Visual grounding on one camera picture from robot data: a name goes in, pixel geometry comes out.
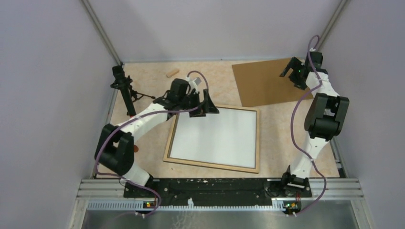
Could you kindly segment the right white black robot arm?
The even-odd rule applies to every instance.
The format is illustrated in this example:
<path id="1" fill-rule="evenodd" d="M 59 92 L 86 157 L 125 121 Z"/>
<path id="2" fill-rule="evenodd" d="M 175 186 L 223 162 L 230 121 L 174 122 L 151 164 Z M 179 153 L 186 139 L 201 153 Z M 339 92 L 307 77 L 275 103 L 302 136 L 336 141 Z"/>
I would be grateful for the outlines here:
<path id="1" fill-rule="evenodd" d="M 339 95 L 332 87 L 328 72 L 322 69 L 323 55 L 310 49 L 304 62 L 296 57 L 290 59 L 280 74 L 285 77 L 292 71 L 289 80 L 296 88 L 309 89 L 313 95 L 312 104 L 304 121 L 307 132 L 301 155 L 288 166 L 283 174 L 280 191 L 287 197 L 309 189 L 310 171 L 314 160 L 323 147 L 343 128 L 350 100 Z"/>

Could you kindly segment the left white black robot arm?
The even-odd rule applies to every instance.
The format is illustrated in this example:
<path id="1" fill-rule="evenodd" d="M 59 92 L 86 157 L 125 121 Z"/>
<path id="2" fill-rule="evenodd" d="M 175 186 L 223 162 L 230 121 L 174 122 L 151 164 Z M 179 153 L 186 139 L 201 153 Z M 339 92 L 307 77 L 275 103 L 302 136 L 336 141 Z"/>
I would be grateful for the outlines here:
<path id="1" fill-rule="evenodd" d="M 200 77 L 176 78 L 163 96 L 156 98 L 139 114 L 118 125 L 105 125 L 95 152 L 96 162 L 135 183 L 135 191 L 141 197 L 150 196 L 153 192 L 151 175 L 137 165 L 134 145 L 148 131 L 178 113 L 188 112 L 190 117 L 218 114 L 207 88 L 203 89 L 203 100 L 200 100 L 198 85 L 201 82 Z"/>

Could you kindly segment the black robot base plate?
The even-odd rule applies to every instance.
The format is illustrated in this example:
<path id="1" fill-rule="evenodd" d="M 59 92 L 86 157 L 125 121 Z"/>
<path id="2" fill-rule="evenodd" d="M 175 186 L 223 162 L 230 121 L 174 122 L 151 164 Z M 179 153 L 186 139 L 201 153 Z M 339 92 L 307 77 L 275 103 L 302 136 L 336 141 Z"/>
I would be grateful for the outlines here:
<path id="1" fill-rule="evenodd" d="M 270 206 L 273 198 L 309 198 L 310 187 L 287 187 L 280 179 L 268 178 L 155 178 L 146 188 L 126 184 L 125 198 L 161 197 L 161 206 L 197 207 Z"/>

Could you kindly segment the brown cardboard backing board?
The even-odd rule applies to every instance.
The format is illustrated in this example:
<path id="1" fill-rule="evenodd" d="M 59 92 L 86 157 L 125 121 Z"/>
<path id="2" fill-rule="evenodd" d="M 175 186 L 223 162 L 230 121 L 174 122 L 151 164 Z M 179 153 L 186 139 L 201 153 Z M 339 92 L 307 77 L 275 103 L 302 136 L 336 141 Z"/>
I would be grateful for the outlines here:
<path id="1" fill-rule="evenodd" d="M 242 106 L 294 102 L 309 91 L 309 88 L 301 90 L 295 87 L 288 76 L 279 76 L 289 61 L 290 58 L 233 64 Z"/>

